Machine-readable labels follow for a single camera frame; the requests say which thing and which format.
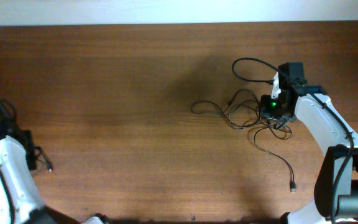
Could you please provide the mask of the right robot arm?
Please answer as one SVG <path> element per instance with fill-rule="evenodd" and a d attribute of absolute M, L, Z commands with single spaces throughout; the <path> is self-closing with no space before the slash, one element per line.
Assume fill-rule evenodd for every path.
<path fill-rule="evenodd" d="M 271 95 L 261 97 L 261 117 L 281 129 L 301 121 L 324 156 L 311 202 L 284 213 L 281 223 L 358 223 L 358 134 L 320 85 L 309 85 L 300 62 L 276 68 Z"/>

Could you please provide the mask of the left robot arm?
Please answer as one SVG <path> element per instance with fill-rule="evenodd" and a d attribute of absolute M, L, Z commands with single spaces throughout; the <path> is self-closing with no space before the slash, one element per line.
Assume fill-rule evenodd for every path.
<path fill-rule="evenodd" d="M 48 171 L 53 166 L 29 130 L 16 123 L 0 99 L 0 223 L 57 223 L 35 185 L 31 171 L 42 156 Z"/>

